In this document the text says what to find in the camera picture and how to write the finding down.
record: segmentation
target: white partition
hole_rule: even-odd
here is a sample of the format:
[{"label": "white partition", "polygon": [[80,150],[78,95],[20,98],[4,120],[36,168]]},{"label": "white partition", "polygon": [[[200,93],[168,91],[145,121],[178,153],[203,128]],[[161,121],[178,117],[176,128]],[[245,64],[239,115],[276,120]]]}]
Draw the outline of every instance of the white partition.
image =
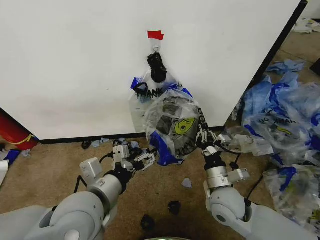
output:
[{"label": "white partition", "polygon": [[300,0],[0,0],[0,107],[39,139],[134,133],[148,30],[223,126]]}]

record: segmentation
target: baseboard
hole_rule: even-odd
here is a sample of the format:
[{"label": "baseboard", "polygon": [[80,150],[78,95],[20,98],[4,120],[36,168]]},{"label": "baseboard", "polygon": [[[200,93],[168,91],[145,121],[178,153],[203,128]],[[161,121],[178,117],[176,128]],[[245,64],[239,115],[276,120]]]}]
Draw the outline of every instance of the baseboard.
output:
[{"label": "baseboard", "polygon": [[[213,126],[210,130],[213,132],[220,132],[225,129],[224,126]],[[144,132],[140,133],[128,133],[128,134],[116,134],[116,135],[103,135],[103,136],[85,136],[85,137],[74,137],[74,138],[57,138],[57,139],[43,139],[39,140],[42,144],[67,144],[67,143],[81,143],[84,141],[96,141],[101,138],[105,139],[133,139],[133,138],[145,138],[146,134]]]}]

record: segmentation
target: black cable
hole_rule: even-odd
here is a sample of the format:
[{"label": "black cable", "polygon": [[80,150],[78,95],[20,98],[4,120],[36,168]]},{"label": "black cable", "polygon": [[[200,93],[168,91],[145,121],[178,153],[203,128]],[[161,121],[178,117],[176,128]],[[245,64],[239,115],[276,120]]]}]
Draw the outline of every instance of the black cable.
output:
[{"label": "black cable", "polygon": [[216,144],[219,148],[222,148],[225,152],[227,153],[230,153],[230,154],[233,154],[233,155],[237,155],[236,156],[236,159],[234,162],[231,162],[230,163],[230,167],[232,168],[232,171],[234,171],[235,169],[238,169],[239,166],[238,166],[238,161],[239,161],[239,158],[241,156],[241,152],[235,152],[235,151],[230,151],[229,149],[225,148],[224,146],[222,146],[221,144]]},{"label": "black cable", "polygon": [[[268,165],[265,167],[265,170],[263,172],[268,171],[271,166],[272,166],[272,164],[269,162]],[[251,194],[253,193],[253,191],[256,189],[256,187],[259,185],[259,183],[262,181],[263,178],[264,178],[264,175],[262,173],[261,177],[259,178],[259,180],[251,188],[251,190],[250,190],[248,196],[246,197],[246,199],[250,198]]]},{"label": "black cable", "polygon": [[241,152],[235,152],[235,151],[230,151],[229,149],[225,148],[224,146],[222,146],[221,144],[217,144],[217,146],[219,148],[222,148],[225,152],[227,153],[230,153],[230,154],[233,154],[233,155],[238,155],[240,156],[241,155]]},{"label": "black cable", "polygon": [[75,184],[75,188],[74,188],[74,192],[73,192],[74,194],[75,194],[76,192],[78,192],[78,188],[79,188],[80,181],[83,183],[83,185],[84,185],[85,187],[87,187],[87,183],[86,183],[85,180],[82,178],[82,176],[79,175],[78,178],[76,179],[76,184]]},{"label": "black cable", "polygon": [[113,158],[113,157],[114,157],[114,153],[113,153],[113,152],[109,152],[107,155],[104,155],[104,156],[100,159],[99,163],[102,163],[102,161],[103,161],[105,158]]},{"label": "black cable", "polygon": [[235,159],[235,161],[234,161],[235,164],[238,163],[238,160],[239,160],[240,156],[241,156],[241,154],[239,154],[238,156],[236,156],[236,159]]}]

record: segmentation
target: brown carpet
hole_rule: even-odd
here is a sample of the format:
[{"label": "brown carpet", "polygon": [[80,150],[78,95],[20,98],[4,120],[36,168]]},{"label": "brown carpet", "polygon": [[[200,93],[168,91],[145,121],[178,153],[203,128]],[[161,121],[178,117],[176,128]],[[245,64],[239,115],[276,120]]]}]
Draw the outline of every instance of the brown carpet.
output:
[{"label": "brown carpet", "polygon": [[[135,140],[147,146],[145,138]],[[87,150],[81,148],[81,143],[37,145],[32,149],[32,156],[20,156],[10,167],[0,190],[0,214],[31,205],[53,207],[59,204],[73,193],[80,173],[79,164],[89,158],[101,158],[111,151],[111,142]],[[223,159],[230,162],[234,156],[224,153]],[[256,158],[250,154],[240,157],[239,165],[248,168],[251,174],[250,180],[235,185],[242,195],[248,194],[266,162],[265,157]],[[112,168],[111,163],[112,160],[108,158],[103,161],[105,172]],[[118,215],[107,229],[105,239],[138,240],[161,236],[193,240],[242,239],[232,229],[217,223],[206,211],[204,164],[201,151],[196,150],[182,165],[163,167],[154,164],[144,172],[137,172],[119,198]],[[182,186],[184,178],[190,178],[192,188]],[[273,206],[264,183],[253,192],[251,200]],[[181,202],[178,216],[169,212],[170,201]],[[155,220],[155,228],[150,232],[140,227],[144,214]]]}]

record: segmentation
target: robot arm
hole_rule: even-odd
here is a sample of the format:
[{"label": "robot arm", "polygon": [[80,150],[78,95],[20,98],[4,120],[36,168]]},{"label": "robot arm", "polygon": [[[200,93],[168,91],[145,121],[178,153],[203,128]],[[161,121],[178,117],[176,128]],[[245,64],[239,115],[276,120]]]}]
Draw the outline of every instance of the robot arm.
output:
[{"label": "robot arm", "polygon": [[152,153],[131,159],[127,145],[113,147],[113,170],[103,177],[99,177],[102,168],[97,158],[82,162],[86,191],[68,196],[57,207],[30,206],[1,214],[1,239],[103,240],[127,183],[136,171],[144,171],[154,162]]},{"label": "robot arm", "polygon": [[[199,125],[197,146],[205,159],[205,205],[211,215],[248,240],[316,240],[312,233],[272,209],[250,202],[232,187],[234,182],[250,176],[246,169],[227,172],[220,157],[225,141],[227,136],[216,137],[206,124]],[[57,207],[31,206],[0,215],[1,239],[102,240],[132,175],[155,162],[151,153],[130,159],[127,148],[113,148],[113,170],[103,177],[99,177],[102,168],[97,158],[81,163],[87,191],[70,195]]]},{"label": "robot arm", "polygon": [[203,129],[197,136],[197,145],[205,159],[204,182],[206,209],[216,221],[229,226],[248,240],[316,240],[317,236],[285,218],[274,210],[256,205],[244,198],[232,184],[249,178],[246,169],[227,172],[222,161],[221,146],[228,136],[216,137],[209,129]]}]

